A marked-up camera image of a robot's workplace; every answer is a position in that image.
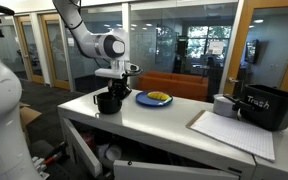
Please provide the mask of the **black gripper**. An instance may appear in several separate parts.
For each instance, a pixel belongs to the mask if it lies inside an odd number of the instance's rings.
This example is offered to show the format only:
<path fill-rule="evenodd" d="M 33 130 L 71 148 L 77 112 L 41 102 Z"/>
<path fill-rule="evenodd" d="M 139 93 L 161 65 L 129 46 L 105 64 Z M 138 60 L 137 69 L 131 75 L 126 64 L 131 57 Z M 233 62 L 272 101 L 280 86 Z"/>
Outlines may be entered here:
<path fill-rule="evenodd" d="M 123 79 L 111 79 L 108 83 L 109 92 L 120 100 L 127 98 L 132 90 Z"/>

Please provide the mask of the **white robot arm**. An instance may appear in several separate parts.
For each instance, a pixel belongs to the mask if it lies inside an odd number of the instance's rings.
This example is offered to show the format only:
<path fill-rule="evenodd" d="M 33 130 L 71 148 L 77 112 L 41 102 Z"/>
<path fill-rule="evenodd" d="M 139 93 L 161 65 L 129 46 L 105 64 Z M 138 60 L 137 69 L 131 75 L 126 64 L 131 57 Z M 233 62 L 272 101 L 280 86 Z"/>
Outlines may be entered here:
<path fill-rule="evenodd" d="M 80 53 L 87 58 L 106 59 L 109 68 L 99 68 L 95 75 L 109 78 L 108 91 L 124 100 L 132 92 L 127 78 L 141 73 L 138 65 L 130 62 L 128 33 L 123 29 L 112 29 L 106 33 L 89 31 L 79 13 L 80 0 L 52 0 L 58 14 L 72 34 Z"/>

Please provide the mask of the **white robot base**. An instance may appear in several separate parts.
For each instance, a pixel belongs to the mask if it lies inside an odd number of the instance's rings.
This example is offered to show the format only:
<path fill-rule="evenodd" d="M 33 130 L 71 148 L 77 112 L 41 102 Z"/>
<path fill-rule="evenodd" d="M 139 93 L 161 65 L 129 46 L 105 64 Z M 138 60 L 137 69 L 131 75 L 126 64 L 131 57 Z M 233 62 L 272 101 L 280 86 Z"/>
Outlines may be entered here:
<path fill-rule="evenodd" d="M 22 86 L 0 62 L 0 180 L 43 180 L 30 156 L 21 127 Z"/>

